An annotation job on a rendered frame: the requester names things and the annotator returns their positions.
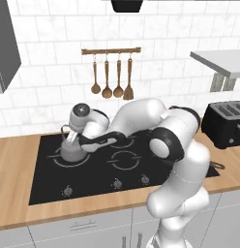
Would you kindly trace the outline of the wooden ladle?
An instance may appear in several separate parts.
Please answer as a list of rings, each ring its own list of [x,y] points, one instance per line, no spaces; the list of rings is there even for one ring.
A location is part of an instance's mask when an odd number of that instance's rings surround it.
[[[117,86],[113,90],[113,95],[116,98],[121,98],[124,94],[124,90],[120,85],[120,77],[121,77],[121,59],[117,60]]]

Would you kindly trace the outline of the grey wall shelf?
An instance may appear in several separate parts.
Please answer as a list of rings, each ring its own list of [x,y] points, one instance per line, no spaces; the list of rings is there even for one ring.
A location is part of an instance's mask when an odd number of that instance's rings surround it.
[[[240,49],[192,51],[190,56],[228,78],[240,78]]]

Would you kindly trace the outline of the large wooden spoon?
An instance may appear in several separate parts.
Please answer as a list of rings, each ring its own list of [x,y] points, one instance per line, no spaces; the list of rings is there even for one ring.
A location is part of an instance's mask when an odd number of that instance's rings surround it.
[[[108,85],[108,72],[109,72],[109,63],[108,60],[105,61],[105,88],[102,91],[102,96],[105,99],[109,99],[112,96],[112,90],[109,88]]]

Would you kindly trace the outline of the black range hood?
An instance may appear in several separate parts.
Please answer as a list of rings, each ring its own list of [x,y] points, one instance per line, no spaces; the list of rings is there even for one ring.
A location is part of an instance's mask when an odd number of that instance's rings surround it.
[[[110,0],[116,13],[138,13],[143,0]]]

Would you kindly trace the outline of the small wooden spoon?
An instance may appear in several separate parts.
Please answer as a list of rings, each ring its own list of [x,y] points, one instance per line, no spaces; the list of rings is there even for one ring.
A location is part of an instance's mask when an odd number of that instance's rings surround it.
[[[97,83],[97,61],[96,61],[96,55],[93,55],[93,72],[94,72],[94,84],[91,87],[91,91],[94,94],[99,94],[101,92],[101,87]]]

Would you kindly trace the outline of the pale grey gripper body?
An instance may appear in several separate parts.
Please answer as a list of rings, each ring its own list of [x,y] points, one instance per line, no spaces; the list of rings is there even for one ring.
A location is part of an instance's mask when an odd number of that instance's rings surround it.
[[[70,131],[68,136],[67,136],[67,141],[70,142],[70,143],[73,143],[75,141],[76,137],[77,137],[77,132]]]

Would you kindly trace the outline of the grey kettle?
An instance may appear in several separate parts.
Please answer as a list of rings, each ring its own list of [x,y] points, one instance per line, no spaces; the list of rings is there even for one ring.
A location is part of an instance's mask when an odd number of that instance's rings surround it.
[[[78,162],[83,160],[87,153],[81,148],[79,144],[79,136],[77,133],[77,137],[73,143],[67,141],[67,136],[64,133],[64,128],[67,127],[72,131],[72,128],[65,124],[61,127],[61,135],[62,135],[62,143],[61,143],[61,157],[67,162]]]

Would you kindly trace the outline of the black toaster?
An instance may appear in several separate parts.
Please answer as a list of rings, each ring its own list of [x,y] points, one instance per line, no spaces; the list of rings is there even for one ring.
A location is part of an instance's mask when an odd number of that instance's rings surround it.
[[[201,122],[204,133],[219,149],[240,145],[240,101],[208,105]]]

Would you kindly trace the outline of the grey wall cabinet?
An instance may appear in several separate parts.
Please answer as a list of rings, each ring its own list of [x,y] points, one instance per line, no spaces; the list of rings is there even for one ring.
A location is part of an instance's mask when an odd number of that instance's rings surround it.
[[[7,0],[0,0],[0,94],[9,87],[21,65]]]

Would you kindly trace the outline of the grey drawer front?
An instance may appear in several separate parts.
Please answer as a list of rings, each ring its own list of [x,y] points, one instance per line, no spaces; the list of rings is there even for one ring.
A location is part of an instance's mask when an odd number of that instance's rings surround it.
[[[91,220],[92,222],[96,222],[97,226],[95,228],[80,231],[70,230],[70,226],[72,226],[75,222],[87,223],[89,220]],[[40,225],[34,225],[29,227],[29,231],[33,237],[33,240],[34,238],[42,240],[46,238],[61,237],[78,233],[95,232],[114,227],[127,226],[131,225],[131,223],[132,211],[130,209],[125,209],[91,216],[50,222]]]

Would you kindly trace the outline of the black hob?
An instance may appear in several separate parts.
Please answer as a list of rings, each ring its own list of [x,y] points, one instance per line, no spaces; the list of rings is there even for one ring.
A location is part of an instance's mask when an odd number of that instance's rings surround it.
[[[29,203],[31,205],[97,196],[163,184],[172,164],[153,154],[148,146],[148,133],[137,132],[122,143],[105,146],[78,162],[62,159],[62,135],[40,138]],[[148,184],[141,176],[149,178]],[[116,189],[118,178],[122,187]],[[66,197],[67,186],[73,193]]]

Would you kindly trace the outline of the grey cupboard door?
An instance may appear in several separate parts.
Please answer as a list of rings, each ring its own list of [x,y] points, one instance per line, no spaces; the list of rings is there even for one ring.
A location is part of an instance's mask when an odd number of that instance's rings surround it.
[[[185,236],[194,248],[240,248],[240,190],[212,194]]]
[[[34,244],[35,248],[122,248],[122,236],[127,237],[126,248],[130,248],[130,225],[42,240],[34,238]]]
[[[28,228],[0,231],[0,248],[34,248]]]
[[[138,233],[142,233],[141,248],[146,248],[149,239],[155,234],[159,226],[159,220],[148,212],[146,206],[133,209],[131,248],[136,248]]]

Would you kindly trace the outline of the grey shelf bracket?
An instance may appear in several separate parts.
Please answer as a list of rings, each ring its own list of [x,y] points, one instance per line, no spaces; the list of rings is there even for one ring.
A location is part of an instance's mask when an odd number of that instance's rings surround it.
[[[224,83],[223,91],[232,91],[235,86],[236,79],[235,78],[226,78]]]
[[[211,92],[220,92],[224,83],[225,77],[220,73],[215,73],[211,83]]]

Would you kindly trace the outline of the wooden utensil rail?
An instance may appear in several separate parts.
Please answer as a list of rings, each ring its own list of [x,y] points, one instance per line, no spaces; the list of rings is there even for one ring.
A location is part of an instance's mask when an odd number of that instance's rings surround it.
[[[89,54],[111,54],[111,53],[140,53],[141,47],[132,48],[105,48],[105,49],[82,49],[82,55]]]

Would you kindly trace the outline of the wooden spatula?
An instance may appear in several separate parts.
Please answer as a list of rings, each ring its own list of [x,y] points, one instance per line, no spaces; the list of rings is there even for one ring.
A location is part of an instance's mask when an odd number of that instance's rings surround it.
[[[131,87],[131,76],[132,76],[132,65],[133,65],[133,59],[128,59],[128,84],[124,91],[124,100],[132,100],[134,98],[134,91]]]

